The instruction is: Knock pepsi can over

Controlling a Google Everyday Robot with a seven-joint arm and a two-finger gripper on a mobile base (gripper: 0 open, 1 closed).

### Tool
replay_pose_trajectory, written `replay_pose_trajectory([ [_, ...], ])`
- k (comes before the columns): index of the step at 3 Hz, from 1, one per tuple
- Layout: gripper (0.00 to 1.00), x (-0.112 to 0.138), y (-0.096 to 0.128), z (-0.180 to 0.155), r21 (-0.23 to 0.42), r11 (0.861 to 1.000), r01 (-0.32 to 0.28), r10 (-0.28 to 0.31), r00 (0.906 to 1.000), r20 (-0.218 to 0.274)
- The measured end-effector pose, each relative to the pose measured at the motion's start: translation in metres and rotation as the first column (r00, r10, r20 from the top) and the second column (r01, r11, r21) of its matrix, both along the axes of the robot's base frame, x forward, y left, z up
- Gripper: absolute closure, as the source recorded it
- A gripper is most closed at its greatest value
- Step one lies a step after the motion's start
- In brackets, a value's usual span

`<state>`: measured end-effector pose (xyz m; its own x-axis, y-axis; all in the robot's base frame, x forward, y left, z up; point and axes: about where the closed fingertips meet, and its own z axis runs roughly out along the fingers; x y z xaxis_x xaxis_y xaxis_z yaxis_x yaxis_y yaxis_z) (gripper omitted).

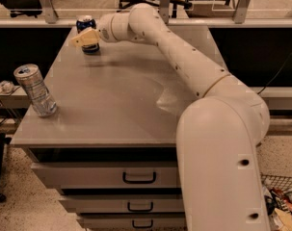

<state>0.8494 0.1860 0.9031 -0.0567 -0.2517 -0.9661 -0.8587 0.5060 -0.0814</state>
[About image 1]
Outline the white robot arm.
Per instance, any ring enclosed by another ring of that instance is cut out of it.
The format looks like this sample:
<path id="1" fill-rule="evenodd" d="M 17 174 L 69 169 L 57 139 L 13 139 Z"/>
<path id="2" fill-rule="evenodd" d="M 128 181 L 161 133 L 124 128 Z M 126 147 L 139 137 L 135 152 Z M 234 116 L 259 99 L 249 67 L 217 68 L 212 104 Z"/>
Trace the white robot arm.
<path id="1" fill-rule="evenodd" d="M 265 101 L 173 33 L 148 4 L 105 14 L 70 42 L 100 40 L 156 46 L 196 98 L 176 129 L 188 231 L 271 231 L 255 153 L 270 124 Z"/>

